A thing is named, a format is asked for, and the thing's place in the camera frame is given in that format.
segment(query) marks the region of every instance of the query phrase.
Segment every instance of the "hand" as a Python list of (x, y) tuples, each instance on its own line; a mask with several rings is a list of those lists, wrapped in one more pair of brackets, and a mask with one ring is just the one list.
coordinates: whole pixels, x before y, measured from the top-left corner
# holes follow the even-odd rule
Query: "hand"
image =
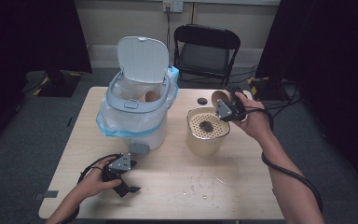
[[(242, 92), (235, 92), (235, 95), (240, 98), (246, 110), (251, 110), (252, 107), (264, 109), (261, 102), (249, 100)], [(269, 118), (262, 112), (252, 112), (244, 121), (232, 120), (234, 124), (243, 129), (249, 136), (253, 137), (256, 141), (260, 141), (266, 134), (272, 134), (269, 127)]]
[(115, 157), (106, 158), (97, 162), (92, 170), (78, 183), (72, 190), (79, 197), (86, 199), (88, 197), (99, 194), (101, 191), (114, 188), (121, 184), (120, 179), (108, 182), (102, 181), (102, 173), (104, 166)]

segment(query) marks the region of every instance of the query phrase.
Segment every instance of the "human arm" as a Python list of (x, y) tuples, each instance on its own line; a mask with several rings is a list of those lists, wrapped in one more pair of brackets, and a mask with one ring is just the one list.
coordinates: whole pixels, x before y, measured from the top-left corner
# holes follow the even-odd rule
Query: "human arm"
[[(236, 92), (247, 110), (251, 107), (264, 109), (260, 102), (248, 100)], [(283, 150), (279, 140), (269, 127), (267, 116), (262, 112), (248, 114), (245, 121), (233, 120), (238, 127), (253, 137), (261, 146), (264, 156), (272, 163), (287, 170), (303, 175)], [(321, 211), (312, 191), (291, 176), (268, 168), (274, 194), (287, 223), (324, 223)]]
[(101, 191), (120, 185), (121, 180), (119, 179), (103, 182), (101, 178), (103, 167), (113, 158), (114, 157), (110, 157), (97, 162), (84, 179), (66, 195), (46, 223), (60, 223), (71, 216), (78, 206), (88, 197), (92, 197), (99, 194)]

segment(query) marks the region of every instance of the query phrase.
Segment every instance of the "wall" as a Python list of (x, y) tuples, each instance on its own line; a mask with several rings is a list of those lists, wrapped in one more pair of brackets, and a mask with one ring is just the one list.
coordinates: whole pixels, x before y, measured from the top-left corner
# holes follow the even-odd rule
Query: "wall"
[[(115, 46), (129, 35), (155, 38), (168, 45), (168, 20), (161, 2), (77, 0), (76, 7), (88, 45)], [(257, 63), (276, 10), (277, 6), (184, 2), (184, 12), (170, 16), (170, 49), (174, 30), (194, 22), (233, 31), (241, 39), (236, 64)]]

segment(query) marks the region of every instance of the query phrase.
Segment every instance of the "person's left hand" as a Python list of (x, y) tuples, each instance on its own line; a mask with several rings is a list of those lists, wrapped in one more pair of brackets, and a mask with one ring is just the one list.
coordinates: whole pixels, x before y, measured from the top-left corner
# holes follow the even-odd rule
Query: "person's left hand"
[(78, 183), (73, 193), (77, 194), (83, 199), (99, 194), (101, 191), (114, 188), (121, 184), (120, 179), (103, 182), (102, 173), (104, 166), (114, 159), (115, 157), (106, 158), (102, 161), (97, 162), (92, 170), (84, 177), (80, 183)]

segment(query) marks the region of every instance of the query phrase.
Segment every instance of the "black chair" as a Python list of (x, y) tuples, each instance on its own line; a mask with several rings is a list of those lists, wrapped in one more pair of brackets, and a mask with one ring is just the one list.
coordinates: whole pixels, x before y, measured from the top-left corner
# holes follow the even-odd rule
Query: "black chair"
[(233, 32), (210, 26), (188, 24), (178, 27), (173, 35), (173, 66), (182, 73), (222, 79), (225, 86), (240, 48), (240, 38)]

